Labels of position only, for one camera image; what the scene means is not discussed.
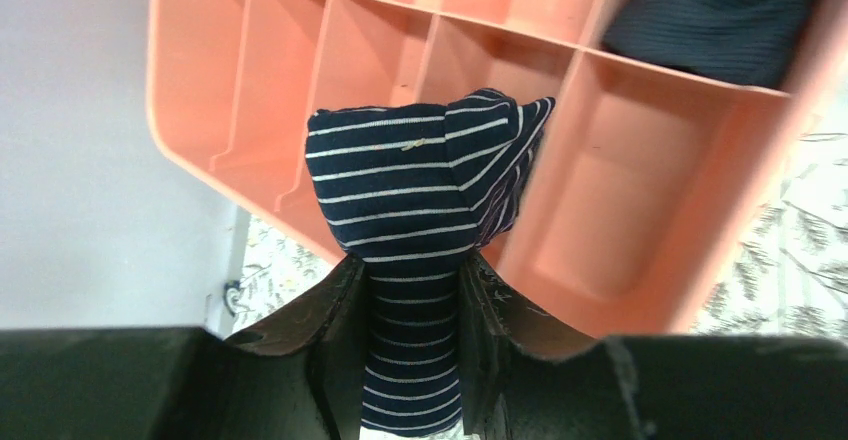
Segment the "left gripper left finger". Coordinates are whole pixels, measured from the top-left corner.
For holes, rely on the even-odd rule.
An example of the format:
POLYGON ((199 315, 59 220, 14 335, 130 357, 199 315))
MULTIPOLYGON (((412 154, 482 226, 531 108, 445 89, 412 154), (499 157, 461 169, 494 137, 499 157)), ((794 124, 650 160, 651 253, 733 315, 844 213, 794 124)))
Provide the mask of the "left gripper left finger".
POLYGON ((362 262, 226 339, 200 327, 5 330, 5 439, 356 439, 362 262))

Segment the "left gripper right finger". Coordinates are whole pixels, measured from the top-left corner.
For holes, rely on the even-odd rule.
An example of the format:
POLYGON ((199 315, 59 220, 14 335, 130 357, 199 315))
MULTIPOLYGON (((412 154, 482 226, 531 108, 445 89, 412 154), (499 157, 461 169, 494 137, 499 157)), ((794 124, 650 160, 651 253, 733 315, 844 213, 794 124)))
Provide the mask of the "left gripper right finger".
POLYGON ((548 314, 480 255, 459 272, 463 425, 482 439, 843 439, 847 348, 611 335, 548 314))

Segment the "striped navy garment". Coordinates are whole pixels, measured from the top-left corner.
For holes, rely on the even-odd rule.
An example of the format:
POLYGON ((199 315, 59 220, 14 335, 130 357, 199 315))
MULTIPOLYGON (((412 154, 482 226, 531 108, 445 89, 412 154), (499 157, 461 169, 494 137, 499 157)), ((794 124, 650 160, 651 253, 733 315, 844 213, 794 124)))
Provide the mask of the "striped navy garment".
POLYGON ((462 417, 462 264, 518 216, 556 101, 482 88, 448 104, 321 109, 305 162, 369 293, 362 426, 405 438, 462 417))

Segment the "navy underwear beige waistband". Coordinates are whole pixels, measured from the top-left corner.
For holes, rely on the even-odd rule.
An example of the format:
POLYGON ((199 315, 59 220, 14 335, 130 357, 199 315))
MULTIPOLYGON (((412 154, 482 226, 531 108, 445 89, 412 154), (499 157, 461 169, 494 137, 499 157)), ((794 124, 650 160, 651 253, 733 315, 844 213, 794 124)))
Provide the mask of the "navy underwear beige waistband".
POLYGON ((628 0, 609 51, 722 82, 775 89, 816 0, 628 0))

